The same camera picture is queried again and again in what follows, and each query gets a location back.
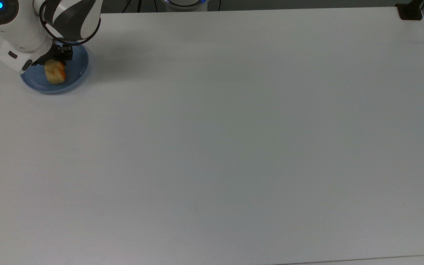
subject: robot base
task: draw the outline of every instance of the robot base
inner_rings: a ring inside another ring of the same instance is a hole
[[[50,95],[63,94],[76,89],[87,76],[89,56],[86,49],[73,46],[73,59],[66,62],[66,80],[62,84],[50,84],[42,65],[31,66],[21,75],[22,81],[37,92]]]
[[[167,12],[207,12],[207,2],[209,0],[198,0],[197,3],[189,6],[180,6],[170,0],[162,0],[165,3]]]

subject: blue plate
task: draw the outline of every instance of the blue plate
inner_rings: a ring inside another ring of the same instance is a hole
[[[60,94],[77,87],[82,81],[88,68],[89,56],[82,46],[73,46],[73,59],[66,62],[66,80],[62,84],[50,84],[45,76],[45,69],[41,65],[31,66],[22,75],[22,81],[37,92],[43,94]]]

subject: food item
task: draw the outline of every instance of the food item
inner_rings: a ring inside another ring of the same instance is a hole
[[[64,67],[61,62],[55,60],[46,61],[44,68],[47,80],[54,85],[63,83],[66,79]]]

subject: black cable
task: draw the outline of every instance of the black cable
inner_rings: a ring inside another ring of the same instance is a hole
[[[127,10],[128,6],[130,5],[131,2],[132,2],[132,0],[128,0],[127,4],[124,7],[124,10],[122,10],[122,13],[125,13],[125,10]]]
[[[83,40],[82,42],[76,42],[76,43],[64,42],[63,40],[61,40],[58,37],[56,37],[52,32],[50,32],[50,30],[46,26],[47,22],[42,17],[42,10],[44,9],[44,7],[46,5],[47,5],[47,1],[43,2],[42,5],[40,6],[40,9],[39,9],[39,19],[40,19],[40,23],[42,23],[42,27],[45,29],[45,31],[47,31],[47,33],[54,40],[57,40],[58,42],[60,42],[62,44],[65,44],[65,45],[78,46],[78,45],[81,45],[81,44],[85,44],[86,42],[88,42],[89,40],[91,40],[94,37],[94,35],[96,35],[96,33],[98,33],[99,27],[101,26],[101,18],[99,18],[99,22],[98,22],[98,26],[96,27],[96,30],[94,30],[93,34],[91,34],[91,36],[87,37],[87,39]]]
[[[142,6],[142,0],[138,0],[137,13],[140,13],[140,7],[141,6]]]

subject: black bracket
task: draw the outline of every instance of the black bracket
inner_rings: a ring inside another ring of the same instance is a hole
[[[412,0],[408,4],[396,4],[395,6],[399,10],[399,15],[402,20],[421,20],[423,15],[421,14],[420,5],[424,0]]]

